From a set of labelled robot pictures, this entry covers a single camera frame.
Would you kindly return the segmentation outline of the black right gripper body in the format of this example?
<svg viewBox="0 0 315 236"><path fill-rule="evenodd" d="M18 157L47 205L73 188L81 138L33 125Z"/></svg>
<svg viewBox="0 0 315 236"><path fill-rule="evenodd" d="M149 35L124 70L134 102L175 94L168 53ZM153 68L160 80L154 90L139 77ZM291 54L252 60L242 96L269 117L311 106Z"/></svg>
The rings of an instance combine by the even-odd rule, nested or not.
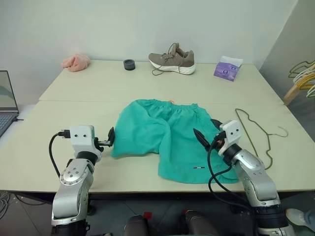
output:
<svg viewBox="0 0 315 236"><path fill-rule="evenodd" d="M226 138L225 131L222 131L215 135L212 143L210 144L210 150L220 150L224 145L225 138Z"/></svg>

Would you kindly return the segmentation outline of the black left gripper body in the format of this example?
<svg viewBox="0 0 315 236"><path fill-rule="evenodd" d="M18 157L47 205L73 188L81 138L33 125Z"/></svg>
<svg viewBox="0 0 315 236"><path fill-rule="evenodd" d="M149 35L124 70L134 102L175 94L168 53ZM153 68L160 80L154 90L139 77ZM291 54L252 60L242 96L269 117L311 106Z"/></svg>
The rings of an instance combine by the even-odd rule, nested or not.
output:
<svg viewBox="0 0 315 236"><path fill-rule="evenodd" d="M98 137L94 138L94 146L99 151L104 151L104 147L111 147L111 141L100 141Z"/></svg>

